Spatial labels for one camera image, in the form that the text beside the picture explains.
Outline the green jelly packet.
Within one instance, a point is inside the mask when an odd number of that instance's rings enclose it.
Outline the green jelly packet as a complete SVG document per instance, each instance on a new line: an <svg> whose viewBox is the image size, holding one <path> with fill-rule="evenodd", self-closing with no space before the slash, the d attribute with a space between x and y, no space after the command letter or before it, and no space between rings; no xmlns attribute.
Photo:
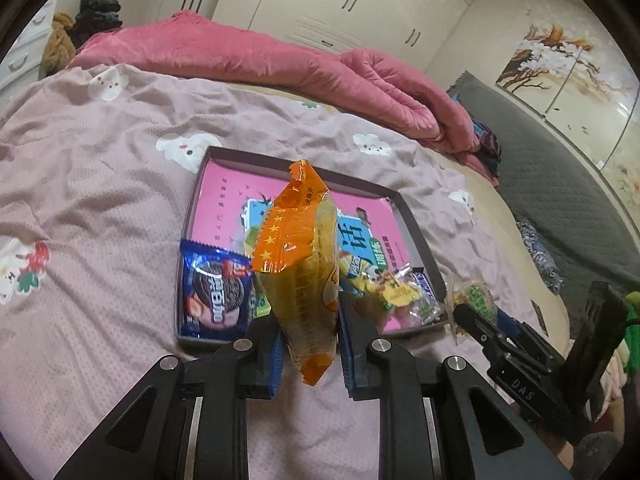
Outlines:
<svg viewBox="0 0 640 480"><path fill-rule="evenodd" d="M259 234L258 226L252 226L245 233L243 245L244 245L244 254L247 256L247 258L253 257L253 252L256 246L258 234ZM263 316L270 315L271 304L269 303L264 286L262 286L262 282L260 281L260 278L257 274L254 275L253 284L254 284L254 296L255 296L255 299L252 302L253 318L262 318Z"/></svg>

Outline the clear crispy snack packet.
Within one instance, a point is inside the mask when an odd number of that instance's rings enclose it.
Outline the clear crispy snack packet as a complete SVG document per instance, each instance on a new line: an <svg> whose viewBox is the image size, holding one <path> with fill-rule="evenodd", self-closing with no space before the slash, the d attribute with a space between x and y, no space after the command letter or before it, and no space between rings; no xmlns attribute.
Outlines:
<svg viewBox="0 0 640 480"><path fill-rule="evenodd" d="M479 270L476 270L468 280L449 273L446 276L445 285L445 310L450 326L449 331L456 346L470 336L454 320L454 310L459 304L467 304L486 321L497 325L498 307Z"/></svg>

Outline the blue Oreo packet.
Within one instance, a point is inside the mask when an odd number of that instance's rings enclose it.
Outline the blue Oreo packet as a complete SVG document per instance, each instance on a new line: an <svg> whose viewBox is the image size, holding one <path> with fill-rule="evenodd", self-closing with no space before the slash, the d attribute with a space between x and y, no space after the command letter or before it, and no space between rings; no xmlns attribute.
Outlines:
<svg viewBox="0 0 640 480"><path fill-rule="evenodd" d="M231 250L180 242L182 257L180 336L207 341L244 337L252 320L250 259Z"/></svg>

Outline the clear nut candy packet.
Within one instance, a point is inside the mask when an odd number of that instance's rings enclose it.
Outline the clear nut candy packet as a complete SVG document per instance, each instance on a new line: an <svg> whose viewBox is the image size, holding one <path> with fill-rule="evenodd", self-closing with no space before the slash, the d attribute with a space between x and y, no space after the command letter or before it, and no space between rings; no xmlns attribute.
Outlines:
<svg viewBox="0 0 640 480"><path fill-rule="evenodd" d="M442 319L444 308L440 302L431 304L413 276L402 284L406 286L410 299L395 309L394 318L403 330L431 325Z"/></svg>

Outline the yellow long snack packet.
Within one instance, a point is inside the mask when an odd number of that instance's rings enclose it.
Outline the yellow long snack packet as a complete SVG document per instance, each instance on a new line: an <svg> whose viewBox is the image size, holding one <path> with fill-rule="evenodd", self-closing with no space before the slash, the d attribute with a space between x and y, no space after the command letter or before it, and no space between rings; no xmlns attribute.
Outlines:
<svg viewBox="0 0 640 480"><path fill-rule="evenodd" d="M416 288L366 259L341 252L338 265L342 294L360 316L377 326L384 326L396 309L420 298Z"/></svg>

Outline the Snickers bar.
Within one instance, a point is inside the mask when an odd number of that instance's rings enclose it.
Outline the Snickers bar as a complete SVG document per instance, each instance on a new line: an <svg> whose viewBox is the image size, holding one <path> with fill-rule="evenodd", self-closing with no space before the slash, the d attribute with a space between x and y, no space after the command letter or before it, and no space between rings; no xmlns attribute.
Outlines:
<svg viewBox="0 0 640 480"><path fill-rule="evenodd" d="M426 277L424 272L421 269L413 269L412 275L414 280L416 281L416 284L418 284L422 292L424 292L424 295L427 296L428 301L431 304L438 304L434 289L428 281L428 278Z"/></svg>

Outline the orange rice cracker packet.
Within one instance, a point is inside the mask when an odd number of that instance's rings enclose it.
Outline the orange rice cracker packet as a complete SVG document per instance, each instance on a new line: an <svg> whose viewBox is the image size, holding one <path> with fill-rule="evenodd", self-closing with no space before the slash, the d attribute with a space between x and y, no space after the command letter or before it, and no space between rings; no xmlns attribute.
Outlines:
<svg viewBox="0 0 640 480"><path fill-rule="evenodd" d="M303 383L315 385L336 352L340 305L337 208L306 160L293 162L290 182L262 219L252 270L288 342Z"/></svg>

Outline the dark patterned pillow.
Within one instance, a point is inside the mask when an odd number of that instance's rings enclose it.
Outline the dark patterned pillow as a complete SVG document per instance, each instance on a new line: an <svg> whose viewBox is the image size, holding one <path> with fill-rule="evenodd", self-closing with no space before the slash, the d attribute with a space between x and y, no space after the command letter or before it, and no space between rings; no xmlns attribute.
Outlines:
<svg viewBox="0 0 640 480"><path fill-rule="evenodd" d="M525 218L518 219L516 226L542 281L552 294L560 296L565 283L563 275L556 265L551 252L544 246L538 231L532 225L532 222Z"/></svg>

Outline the pink Chinese workbook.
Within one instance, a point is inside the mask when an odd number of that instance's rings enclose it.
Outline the pink Chinese workbook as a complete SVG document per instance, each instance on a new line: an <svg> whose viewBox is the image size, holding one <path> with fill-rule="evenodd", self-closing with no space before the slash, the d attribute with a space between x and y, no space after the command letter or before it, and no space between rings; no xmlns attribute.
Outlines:
<svg viewBox="0 0 640 480"><path fill-rule="evenodd" d="M420 297L409 268L388 270L371 230L336 208L306 160L287 185L206 162L182 240L183 336L230 340L274 312L289 333L329 337L340 289L385 325Z"/></svg>

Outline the folded colourful clothes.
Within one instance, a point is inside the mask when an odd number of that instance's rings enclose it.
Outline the folded colourful clothes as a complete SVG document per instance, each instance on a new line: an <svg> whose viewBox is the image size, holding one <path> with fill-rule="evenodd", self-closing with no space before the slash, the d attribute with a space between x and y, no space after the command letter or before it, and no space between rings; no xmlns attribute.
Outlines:
<svg viewBox="0 0 640 480"><path fill-rule="evenodd" d="M471 118L474 133L477 136L478 142L480 142L480 149L475 153L475 156L486 167L490 174L498 178L502 161L502 147L500 142L491 128L479 122L474 116L471 116Z"/></svg>

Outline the lilac patterned bedspread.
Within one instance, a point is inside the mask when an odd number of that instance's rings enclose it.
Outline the lilac patterned bedspread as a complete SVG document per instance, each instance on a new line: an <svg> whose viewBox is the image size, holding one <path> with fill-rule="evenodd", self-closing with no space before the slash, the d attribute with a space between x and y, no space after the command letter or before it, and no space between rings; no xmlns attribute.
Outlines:
<svg viewBox="0 0 640 480"><path fill-rule="evenodd" d="M439 270L481 276L568 344L504 201L416 141L303 99L129 65L72 68L1 113L1 430L50 479L148 369L178 351L179 242L212 144L398 191Z"/></svg>

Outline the pink quilt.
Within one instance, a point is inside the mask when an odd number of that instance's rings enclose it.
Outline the pink quilt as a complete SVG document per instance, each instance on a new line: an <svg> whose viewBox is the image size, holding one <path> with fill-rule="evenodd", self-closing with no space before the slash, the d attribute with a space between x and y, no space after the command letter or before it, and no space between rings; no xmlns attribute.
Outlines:
<svg viewBox="0 0 640 480"><path fill-rule="evenodd" d="M477 156L480 139L465 108L420 70L381 51L332 54L179 11L149 25L100 32L70 64L85 70L127 64L182 78L280 88L393 129L498 182Z"/></svg>

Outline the white wardrobe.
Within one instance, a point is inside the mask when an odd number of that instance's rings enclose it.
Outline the white wardrobe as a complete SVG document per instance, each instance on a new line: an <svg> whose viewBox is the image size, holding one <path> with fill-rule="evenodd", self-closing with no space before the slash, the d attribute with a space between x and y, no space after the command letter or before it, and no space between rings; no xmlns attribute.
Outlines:
<svg viewBox="0 0 640 480"><path fill-rule="evenodd" d="M340 54L371 48L425 70L473 0L219 0L214 21Z"/></svg>

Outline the white drawer cabinet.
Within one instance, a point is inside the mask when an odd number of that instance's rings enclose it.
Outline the white drawer cabinet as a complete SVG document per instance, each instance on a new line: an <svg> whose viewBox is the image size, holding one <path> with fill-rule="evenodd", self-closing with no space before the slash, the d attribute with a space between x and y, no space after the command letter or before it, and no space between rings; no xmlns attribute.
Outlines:
<svg viewBox="0 0 640 480"><path fill-rule="evenodd" d="M1 97L39 79L44 49L52 32L56 0L48 0L25 26L1 63Z"/></svg>

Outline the pile of dark clothes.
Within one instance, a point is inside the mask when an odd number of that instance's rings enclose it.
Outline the pile of dark clothes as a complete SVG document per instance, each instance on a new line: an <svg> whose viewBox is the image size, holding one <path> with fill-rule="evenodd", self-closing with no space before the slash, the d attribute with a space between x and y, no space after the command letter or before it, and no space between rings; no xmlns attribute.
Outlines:
<svg viewBox="0 0 640 480"><path fill-rule="evenodd" d="M122 28L121 8L117 0L80 0L75 24L68 33L75 48L100 32Z"/></svg>

